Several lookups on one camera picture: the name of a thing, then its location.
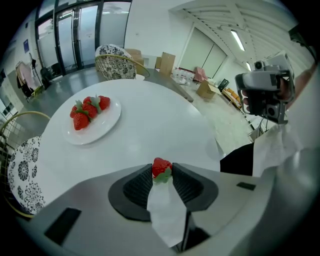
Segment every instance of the white tabletop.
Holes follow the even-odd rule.
[[[119,100],[121,116],[97,141],[70,144],[62,134],[62,119],[75,100],[97,90]],[[52,116],[39,148],[38,181],[48,204],[81,181],[153,163],[156,157],[220,171],[214,132],[186,99],[148,81],[104,81],[70,97]]]

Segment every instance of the ceiling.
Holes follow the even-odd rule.
[[[298,24],[292,14],[276,0],[195,0],[175,11],[194,21],[228,56],[240,63],[255,61],[284,50],[295,73],[309,68],[311,54],[292,42],[288,31]],[[242,51],[231,30],[237,31]]]

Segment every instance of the black and white patterned cushion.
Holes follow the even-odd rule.
[[[12,194],[31,214],[36,214],[46,204],[36,180],[40,142],[41,136],[37,136],[17,147],[7,173]]]
[[[114,44],[105,44],[99,46],[95,51],[95,56],[112,54],[124,56],[129,59],[133,58],[131,55],[123,48],[116,46]],[[116,57],[104,57],[102,73],[107,80],[115,79],[135,79],[137,74],[136,64],[124,58]]]

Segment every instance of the red strawberry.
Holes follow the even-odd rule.
[[[95,118],[98,114],[98,110],[94,106],[88,103],[84,103],[82,105],[82,110],[88,111],[89,117],[91,118]]]
[[[76,114],[76,111],[77,110],[77,106],[76,105],[74,105],[73,107],[72,107],[72,109],[71,109],[71,112],[70,112],[70,117],[71,118],[74,118],[74,116],[75,116],[75,114]]]
[[[76,131],[86,128],[89,124],[89,119],[84,113],[76,112],[73,117],[73,125]]]
[[[102,110],[105,110],[110,106],[110,98],[101,96],[101,95],[99,96],[99,98],[100,98],[99,106]]]
[[[152,165],[153,176],[157,177],[159,174],[164,173],[168,167],[172,170],[172,164],[169,161],[159,157],[155,158]]]
[[[85,104],[85,103],[91,103],[90,96],[86,97],[86,98],[83,100],[83,104]]]

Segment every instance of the floor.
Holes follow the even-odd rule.
[[[248,134],[253,131],[248,121],[223,95],[214,95],[212,99],[200,97],[196,91],[199,83],[180,85],[192,98],[193,105],[210,123],[215,139],[223,152],[228,155],[235,149],[251,143]]]
[[[166,86],[182,96],[184,92],[187,92],[193,98],[192,104],[207,118],[215,133],[215,138],[225,154],[251,143],[248,138],[248,134],[252,131],[249,123],[240,111],[232,105],[228,105],[223,96],[215,95],[211,100],[203,99],[196,93],[199,86],[196,83],[189,86],[180,85],[177,89],[177,86],[172,87],[171,79],[167,77],[164,79],[158,75],[158,72],[151,73],[151,76],[146,80]],[[102,81],[105,81],[104,77],[95,68],[88,68],[66,75],[53,82],[37,98],[32,99],[22,112],[40,111],[51,117],[72,95]],[[17,121],[31,131],[36,131],[37,134],[42,134],[48,123],[45,118],[39,116],[31,117],[30,115],[28,117],[21,116]]]

